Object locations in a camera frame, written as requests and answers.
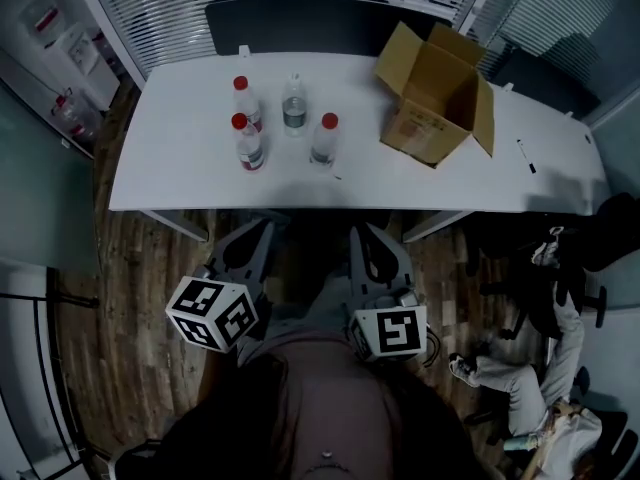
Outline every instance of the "floor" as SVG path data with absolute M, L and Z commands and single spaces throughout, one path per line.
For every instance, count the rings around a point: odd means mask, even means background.
M 63 273 L 59 277 L 68 292 L 98 296 L 101 301 L 97 310 L 62 304 L 56 323 L 61 366 L 77 423 L 88 443 L 106 455 L 126 444 L 161 437 L 167 421 L 194 406 L 205 353 L 180 339 L 166 320 L 164 307 L 180 278 L 202 263 L 216 239 L 237 223 L 236 216 L 227 212 L 191 212 L 188 217 L 210 231 L 209 242 L 200 244 L 142 214 L 107 210 L 137 98 L 133 84 L 123 84 L 95 150 L 95 221 L 102 274 L 87 278 Z M 401 213 L 392 214 L 387 227 L 396 238 L 402 219 Z M 315 217 L 311 220 L 317 227 Z M 294 240 L 278 257 L 267 280 L 267 293 L 274 302 L 309 300 L 317 289 L 310 277 L 301 276 L 300 272 L 307 271 L 298 262 L 312 257 L 313 249 L 326 247 L 318 240 L 305 243 Z M 511 325 L 513 307 L 503 296 L 484 298 L 478 293 L 481 282 L 501 280 L 506 265 L 482 258 L 479 273 L 468 277 L 459 226 L 409 244 L 407 249 L 416 290 L 442 342 L 432 366 L 413 363 L 411 367 L 463 418 L 477 408 L 480 391 L 453 379 L 447 357 L 454 351 L 468 353 L 480 339 Z M 541 351 L 539 335 L 527 325 L 516 342 L 502 345 L 503 353 L 514 362 L 537 360 Z M 500 446 L 485 443 L 490 430 L 486 424 L 470 433 L 477 453 L 498 464 L 503 459 Z

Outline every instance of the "white cloth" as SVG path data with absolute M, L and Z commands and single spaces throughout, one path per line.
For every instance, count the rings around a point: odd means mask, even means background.
M 589 409 L 581 414 L 563 416 L 555 425 L 553 444 L 542 461 L 536 480 L 569 480 L 576 462 L 600 439 L 602 423 Z
M 556 347 L 542 384 L 531 366 L 511 366 L 490 357 L 477 358 L 472 379 L 482 386 L 509 393 L 509 431 L 514 436 L 530 434 L 542 428 L 549 407 L 559 399 L 569 400 L 584 338 L 584 327 L 571 296 L 553 307 L 562 337 Z M 585 410 L 582 415 L 563 417 L 556 423 L 552 446 L 536 478 L 570 480 L 580 457 L 595 446 L 602 432 L 598 417 Z

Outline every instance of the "marker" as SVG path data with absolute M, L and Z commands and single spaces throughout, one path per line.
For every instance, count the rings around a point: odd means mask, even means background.
M 518 143 L 518 146 L 520 146 L 520 151 L 522 151 L 522 156 L 524 157 L 524 159 L 529 164 L 529 169 L 531 169 L 531 174 L 535 174 L 536 173 L 536 168 L 533 166 L 533 164 L 527 158 L 527 154 L 524 152 L 524 147 L 522 146 L 522 141 L 520 139 L 518 139 L 516 142 Z

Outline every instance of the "brown shirt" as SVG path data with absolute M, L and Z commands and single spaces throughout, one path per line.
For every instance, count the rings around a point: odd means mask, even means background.
M 291 454 L 291 478 L 392 479 L 400 416 L 386 385 L 337 335 L 290 338 L 260 352 L 268 349 L 288 364 L 283 410 L 292 436 L 285 452 Z

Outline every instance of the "table leg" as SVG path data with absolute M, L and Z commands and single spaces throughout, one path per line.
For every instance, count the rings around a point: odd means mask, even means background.
M 152 219 L 162 222 L 166 226 L 187 235 L 198 242 L 206 242 L 209 240 L 209 232 L 206 229 L 199 228 L 190 220 L 185 219 L 179 211 L 175 210 L 141 210 L 142 213 L 148 215 Z
M 432 215 L 428 219 L 423 220 L 420 224 L 417 224 L 406 233 L 402 235 L 402 241 L 407 244 L 409 242 L 415 242 L 422 237 L 430 235 L 438 231 L 439 229 L 446 228 L 449 224 L 463 219 L 467 215 L 472 214 L 471 211 L 441 211 Z

